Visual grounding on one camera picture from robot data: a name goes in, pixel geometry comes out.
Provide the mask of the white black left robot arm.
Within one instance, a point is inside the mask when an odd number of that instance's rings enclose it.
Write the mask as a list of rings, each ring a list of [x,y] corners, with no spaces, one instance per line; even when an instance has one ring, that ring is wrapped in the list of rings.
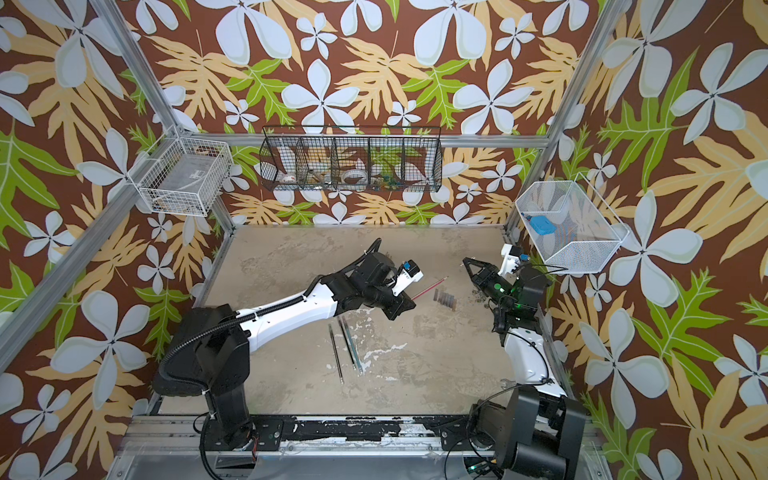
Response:
[[[183,318],[158,367],[163,396],[202,396],[207,405],[200,445],[233,451],[265,440],[245,399],[250,357],[269,342],[306,325],[361,307],[380,309],[389,320],[412,310],[407,288],[423,277],[413,260],[397,266],[371,246],[340,270],[316,276],[303,291],[253,308],[196,307]]]

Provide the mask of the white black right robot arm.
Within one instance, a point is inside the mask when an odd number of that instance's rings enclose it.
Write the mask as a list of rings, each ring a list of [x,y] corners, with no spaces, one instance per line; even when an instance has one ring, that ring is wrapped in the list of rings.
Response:
[[[470,281],[485,295],[493,314],[492,331],[513,367],[512,384],[475,403],[466,438],[477,451],[489,446],[496,467],[536,479],[574,479],[587,420],[586,409],[556,379],[547,355],[544,329],[537,318],[549,287],[545,274],[521,266],[510,281],[500,267],[466,257]]]

